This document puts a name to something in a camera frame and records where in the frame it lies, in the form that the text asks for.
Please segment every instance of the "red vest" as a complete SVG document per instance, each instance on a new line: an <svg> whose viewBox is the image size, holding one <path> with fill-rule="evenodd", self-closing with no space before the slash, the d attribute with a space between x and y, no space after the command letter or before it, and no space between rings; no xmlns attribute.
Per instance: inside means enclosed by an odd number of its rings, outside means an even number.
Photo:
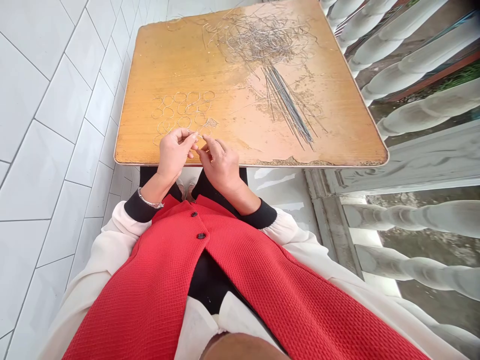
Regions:
<svg viewBox="0 0 480 360"><path fill-rule="evenodd" d="M262 232L201 196L192 204L165 200L63 358L173 359L204 249L292 359L428 359Z"/></svg>

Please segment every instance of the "black cuff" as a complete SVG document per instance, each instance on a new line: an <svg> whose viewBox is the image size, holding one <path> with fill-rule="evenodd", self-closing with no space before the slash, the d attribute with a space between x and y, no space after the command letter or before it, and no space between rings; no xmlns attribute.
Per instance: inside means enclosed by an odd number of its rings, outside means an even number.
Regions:
<svg viewBox="0 0 480 360"><path fill-rule="evenodd" d="M277 219L277 211L262 199L260 201L260 207L253 214L238 217L239 220L253 226L255 229L268 228Z"/></svg>
<svg viewBox="0 0 480 360"><path fill-rule="evenodd" d="M128 216L139 223L148 223L160 210L145 203L145 201L140 198L138 191L135 191L135 193L130 196L123 207Z"/></svg>

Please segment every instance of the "silver bracelet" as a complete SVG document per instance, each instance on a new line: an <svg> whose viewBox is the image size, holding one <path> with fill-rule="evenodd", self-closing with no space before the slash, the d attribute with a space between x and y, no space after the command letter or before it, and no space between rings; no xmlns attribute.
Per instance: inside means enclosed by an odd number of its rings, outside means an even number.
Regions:
<svg viewBox="0 0 480 360"><path fill-rule="evenodd" d="M148 204L149 206L151 206L154 209L161 209L161 208L164 207L164 204L162 204L161 202L154 203L154 202L149 202L149 201L145 200L144 197L142 196L142 194L140 193L140 189L141 189L141 187L139 187L138 190L137 190L138 196L140 197L140 199L143 200L143 202L145 204Z"/></svg>

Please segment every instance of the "woman's right hand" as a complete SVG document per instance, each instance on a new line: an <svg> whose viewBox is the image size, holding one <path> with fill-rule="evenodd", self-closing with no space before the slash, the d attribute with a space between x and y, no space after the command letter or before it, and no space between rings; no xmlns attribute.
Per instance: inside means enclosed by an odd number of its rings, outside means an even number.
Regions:
<svg viewBox="0 0 480 360"><path fill-rule="evenodd" d="M223 196L236 192L245 183L240 178L239 155L223 140L203 136L206 144L196 150L205 175Z"/></svg>

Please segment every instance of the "white railing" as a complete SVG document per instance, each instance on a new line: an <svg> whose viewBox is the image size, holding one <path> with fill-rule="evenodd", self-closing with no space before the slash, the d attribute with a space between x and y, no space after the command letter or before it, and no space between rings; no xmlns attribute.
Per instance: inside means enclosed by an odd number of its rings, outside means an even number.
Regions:
<svg viewBox="0 0 480 360"><path fill-rule="evenodd" d="M447 1L420 0L370 37L348 62L353 77L391 54Z"/></svg>
<svg viewBox="0 0 480 360"><path fill-rule="evenodd" d="M426 257L409 258L397 250L378 246L355 246L364 272L400 281L415 279L437 290L455 290L480 300L480 267L446 266Z"/></svg>
<svg viewBox="0 0 480 360"><path fill-rule="evenodd" d="M480 78L399 107L376 126L385 140L433 128L477 106L480 106Z"/></svg>
<svg viewBox="0 0 480 360"><path fill-rule="evenodd" d="M376 74L361 90L365 104L414 84L479 38L479 18L474 16Z"/></svg>
<svg viewBox="0 0 480 360"><path fill-rule="evenodd" d="M363 2L364 0L337 0L327 19L331 31L335 33L337 26L343 23Z"/></svg>
<svg viewBox="0 0 480 360"><path fill-rule="evenodd" d="M370 0L345 25L337 38L342 54L360 37L372 30L397 0Z"/></svg>
<svg viewBox="0 0 480 360"><path fill-rule="evenodd" d="M397 49L448 0L420 0L387 22L349 60L353 77ZM396 0L320 0L342 53L372 30ZM365 104L405 89L480 38L478 16L407 54L363 87ZM378 124L383 140L433 128L480 106L480 78L407 103ZM402 299L395 281L416 280L441 291L456 291L480 301L480 268L448 266L426 257L409 258L382 246L377 231L432 229L480 238L480 201L459 200L422 206L382 207L365 195L480 185L480 120L471 121L389 148L386 165L368 169L306 171L321 238L340 264L363 276L416 316L435 334L470 359L480 354L480 339L459 327L441 324Z"/></svg>

